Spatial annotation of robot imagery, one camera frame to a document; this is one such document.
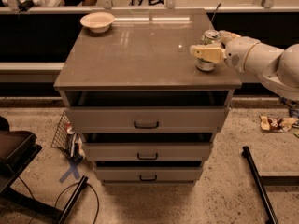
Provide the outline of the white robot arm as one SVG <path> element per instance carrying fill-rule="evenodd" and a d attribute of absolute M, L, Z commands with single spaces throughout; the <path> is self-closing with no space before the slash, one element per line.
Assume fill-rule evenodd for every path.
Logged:
<path fill-rule="evenodd" d="M 191 45 L 190 54 L 209 63 L 225 62 L 240 73 L 256 76 L 271 92 L 299 99 L 299 45 L 279 49 L 248 36 L 215 31 L 213 41 Z"/>

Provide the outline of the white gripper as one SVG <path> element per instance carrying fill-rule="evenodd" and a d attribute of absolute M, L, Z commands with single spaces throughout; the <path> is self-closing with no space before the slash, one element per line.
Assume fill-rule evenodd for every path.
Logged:
<path fill-rule="evenodd" d="M 190 54 L 198 59 L 211 63 L 220 63 L 225 59 L 226 64 L 239 72 L 245 71 L 246 59 L 253 47 L 260 43 L 258 39 L 241 36 L 229 31 L 220 30 L 221 47 L 219 43 L 207 45 L 191 45 Z"/>

